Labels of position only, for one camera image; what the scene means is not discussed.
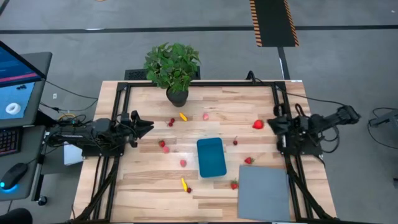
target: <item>wooden tabletop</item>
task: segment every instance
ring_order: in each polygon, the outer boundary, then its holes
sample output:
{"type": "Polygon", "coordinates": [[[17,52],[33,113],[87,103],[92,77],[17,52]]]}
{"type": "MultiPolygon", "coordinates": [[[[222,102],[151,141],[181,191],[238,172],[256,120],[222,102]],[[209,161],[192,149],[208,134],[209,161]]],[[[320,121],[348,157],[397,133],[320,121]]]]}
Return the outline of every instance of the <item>wooden tabletop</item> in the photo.
{"type": "MultiPolygon", "coordinates": [[[[117,84],[114,81],[103,82],[95,119],[111,118],[117,84]]],[[[289,93],[305,95],[302,82],[286,81],[286,86],[289,93]]],[[[289,101],[290,105],[301,104],[304,112],[310,113],[305,98],[289,96],[289,101]]],[[[155,128],[138,141],[137,148],[126,145],[119,165],[111,221],[250,221],[237,217],[238,190],[231,190],[229,183],[235,178],[239,179],[239,166],[249,156],[255,158],[255,166],[285,169],[284,158],[276,149],[276,136],[270,127],[266,125],[261,130],[251,127],[256,119],[273,118],[273,106],[271,88],[264,86],[191,86],[187,104],[182,108],[176,108],[168,101],[165,90],[133,87],[128,112],[137,110],[141,119],[154,121],[155,128]],[[187,116],[187,122],[181,120],[179,112],[187,116]],[[209,120],[202,119],[204,113],[209,115],[209,120]],[[176,120],[172,127],[165,123],[170,118],[176,120]],[[233,145],[235,136],[237,146],[233,145]],[[223,140],[228,172],[222,177],[204,179],[198,170],[196,142],[198,139],[215,137],[223,140]],[[158,145],[161,139],[170,147],[170,153],[162,152],[158,145]],[[184,168],[180,166],[181,159],[187,161],[184,168]],[[191,194],[183,191],[181,177],[193,189],[191,194]]],[[[97,160],[97,157],[90,157],[83,163],[74,203],[77,215],[90,202],[97,160]]],[[[322,163],[312,156],[302,156],[302,160],[309,191],[325,211],[335,217],[322,163]]],[[[302,194],[299,190],[297,192],[301,213],[305,216],[302,194]]],[[[104,201],[100,218],[104,217],[104,201]]],[[[291,200],[290,217],[294,220],[291,200]]]]}

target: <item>computer mouse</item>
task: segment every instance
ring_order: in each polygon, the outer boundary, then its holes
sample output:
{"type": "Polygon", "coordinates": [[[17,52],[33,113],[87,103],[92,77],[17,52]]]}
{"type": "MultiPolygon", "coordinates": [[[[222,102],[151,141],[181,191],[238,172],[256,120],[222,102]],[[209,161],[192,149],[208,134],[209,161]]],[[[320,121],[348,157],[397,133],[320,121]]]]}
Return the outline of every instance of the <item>computer mouse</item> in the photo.
{"type": "Polygon", "coordinates": [[[25,163],[20,162],[15,164],[2,177],[0,187],[4,190],[11,189],[26,174],[27,168],[28,166],[25,163]]]}

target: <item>gray floor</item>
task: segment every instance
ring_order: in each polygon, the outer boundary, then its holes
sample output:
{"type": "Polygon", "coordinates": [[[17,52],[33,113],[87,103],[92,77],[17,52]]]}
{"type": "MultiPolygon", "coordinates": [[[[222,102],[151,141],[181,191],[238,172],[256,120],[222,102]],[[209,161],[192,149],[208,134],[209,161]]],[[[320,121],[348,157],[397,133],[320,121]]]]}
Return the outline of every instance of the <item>gray floor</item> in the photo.
{"type": "MultiPolygon", "coordinates": [[[[394,0],[289,0],[296,26],[398,24],[394,0]]],[[[51,1],[14,0],[0,17],[0,29],[87,29],[115,27],[251,25],[248,1],[51,1]]],[[[285,48],[291,79],[303,80],[307,95],[353,105],[360,123],[340,128],[340,148],[325,155],[337,214],[344,220],[396,223],[398,151],[375,143],[366,122],[376,107],[398,107],[398,30],[298,31],[299,48],[285,48]]],[[[0,35],[17,52],[53,53],[49,80],[69,90],[98,96],[102,80],[122,80],[125,69],[141,68],[143,55],[163,42],[192,44],[200,51],[203,79],[242,79],[253,70],[263,79],[281,79],[276,48],[258,48],[252,32],[174,32],[140,34],[0,35]]],[[[50,85],[42,101],[65,109],[90,104],[50,85]]],[[[337,106],[310,102],[313,113],[334,113],[337,106]]],[[[43,109],[56,118],[57,113],[43,109]]],[[[90,118],[94,109],[86,112],[90,118]]],[[[398,146],[393,130],[371,130],[378,140],[398,146]]],[[[29,200],[34,223],[68,219],[79,166],[49,175],[43,193],[46,207],[29,200]]],[[[8,202],[0,203],[5,213],[8,202]]]]}

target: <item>yellow and black tape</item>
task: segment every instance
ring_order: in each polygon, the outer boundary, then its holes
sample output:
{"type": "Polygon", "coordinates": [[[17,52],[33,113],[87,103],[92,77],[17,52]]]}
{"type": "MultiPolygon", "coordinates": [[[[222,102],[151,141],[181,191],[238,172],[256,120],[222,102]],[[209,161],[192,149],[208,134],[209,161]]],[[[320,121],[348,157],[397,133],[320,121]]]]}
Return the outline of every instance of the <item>yellow and black tape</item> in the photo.
{"type": "Polygon", "coordinates": [[[249,0],[249,3],[257,46],[299,46],[287,0],[249,0]]]}

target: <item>monitor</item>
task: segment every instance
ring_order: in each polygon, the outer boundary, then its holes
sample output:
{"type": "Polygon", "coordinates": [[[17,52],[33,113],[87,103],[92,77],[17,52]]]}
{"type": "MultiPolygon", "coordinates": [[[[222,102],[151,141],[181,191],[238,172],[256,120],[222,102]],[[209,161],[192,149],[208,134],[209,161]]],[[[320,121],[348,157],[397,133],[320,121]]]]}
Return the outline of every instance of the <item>monitor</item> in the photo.
{"type": "Polygon", "coordinates": [[[0,87],[37,82],[45,75],[0,41],[0,87]]]}

